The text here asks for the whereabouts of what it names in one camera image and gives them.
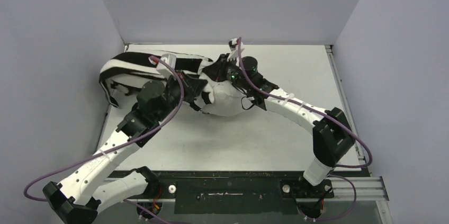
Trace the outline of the black white striped pillowcase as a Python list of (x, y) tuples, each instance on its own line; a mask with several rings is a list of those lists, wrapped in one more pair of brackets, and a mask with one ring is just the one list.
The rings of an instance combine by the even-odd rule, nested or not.
[(119, 103), (112, 96), (114, 89), (128, 96), (134, 91), (140, 91), (143, 84), (150, 79), (164, 82), (166, 78), (156, 70), (156, 65), (152, 64), (149, 58), (160, 58), (165, 54), (176, 57), (175, 70), (182, 70), (192, 77), (198, 77), (204, 67), (213, 64), (213, 60), (205, 56), (165, 50), (154, 50), (153, 53), (120, 53), (104, 64), (98, 78), (109, 104), (119, 107)]

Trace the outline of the white pillow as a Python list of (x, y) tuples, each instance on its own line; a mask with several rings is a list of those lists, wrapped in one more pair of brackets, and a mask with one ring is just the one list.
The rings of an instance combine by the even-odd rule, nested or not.
[(245, 95), (235, 89), (231, 82), (215, 82), (205, 73), (200, 73), (199, 79), (207, 81), (202, 95), (194, 102), (202, 113), (232, 117), (249, 110), (249, 107), (242, 106), (242, 103), (249, 104), (249, 101), (243, 101)]

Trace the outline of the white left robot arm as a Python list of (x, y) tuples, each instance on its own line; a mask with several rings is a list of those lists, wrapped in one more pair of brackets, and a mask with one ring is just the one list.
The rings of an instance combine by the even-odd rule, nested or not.
[(43, 193), (64, 223), (93, 223), (106, 208), (135, 195), (150, 198), (161, 192), (158, 176), (148, 167), (132, 169), (113, 182), (104, 180), (129, 156), (141, 149), (173, 118), (182, 102), (193, 102), (202, 90), (177, 80), (149, 81), (137, 102), (118, 124), (94, 158), (62, 181), (49, 182)]

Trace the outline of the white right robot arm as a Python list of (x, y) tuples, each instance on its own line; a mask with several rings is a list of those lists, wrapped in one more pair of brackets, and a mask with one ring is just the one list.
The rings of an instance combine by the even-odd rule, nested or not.
[(313, 196), (355, 144), (347, 117), (337, 107), (326, 110), (300, 101), (264, 78), (257, 66), (254, 57), (243, 57), (241, 62), (236, 62), (228, 60), (227, 54), (221, 54), (201, 72), (214, 82), (230, 83), (251, 98), (255, 106), (289, 119), (312, 135), (314, 158), (304, 171), (299, 187), (304, 195)]

